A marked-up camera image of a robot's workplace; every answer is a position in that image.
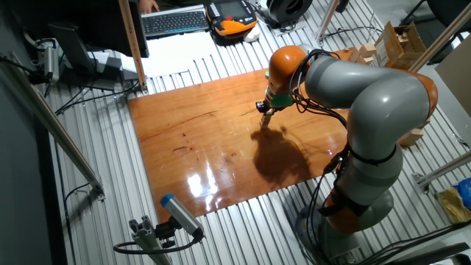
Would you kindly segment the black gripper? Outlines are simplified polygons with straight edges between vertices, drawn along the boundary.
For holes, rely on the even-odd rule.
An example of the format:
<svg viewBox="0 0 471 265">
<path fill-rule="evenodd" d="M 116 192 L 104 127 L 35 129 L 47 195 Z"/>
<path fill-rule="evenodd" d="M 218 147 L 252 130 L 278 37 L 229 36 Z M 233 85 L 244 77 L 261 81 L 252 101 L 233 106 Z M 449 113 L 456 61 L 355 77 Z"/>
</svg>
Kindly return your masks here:
<svg viewBox="0 0 471 265">
<path fill-rule="evenodd" d="M 255 106 L 259 113 L 265 113 L 269 111 L 269 114 L 271 116 L 273 116 L 277 111 L 281 111 L 284 109 L 284 107 L 272 108 L 272 106 L 270 105 L 270 102 L 267 100 L 264 100 L 263 102 L 256 102 Z"/>
</svg>

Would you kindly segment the person right hand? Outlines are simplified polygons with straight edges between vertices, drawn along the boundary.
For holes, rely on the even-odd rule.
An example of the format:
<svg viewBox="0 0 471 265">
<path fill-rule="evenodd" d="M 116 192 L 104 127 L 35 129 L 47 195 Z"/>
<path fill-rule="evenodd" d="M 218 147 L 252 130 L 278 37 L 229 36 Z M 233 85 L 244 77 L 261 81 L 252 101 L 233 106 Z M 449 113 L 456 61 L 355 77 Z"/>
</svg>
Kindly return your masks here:
<svg viewBox="0 0 471 265">
<path fill-rule="evenodd" d="M 142 14 L 149 14 L 160 11 L 160 8 L 155 0 L 139 0 L 139 6 Z"/>
</svg>

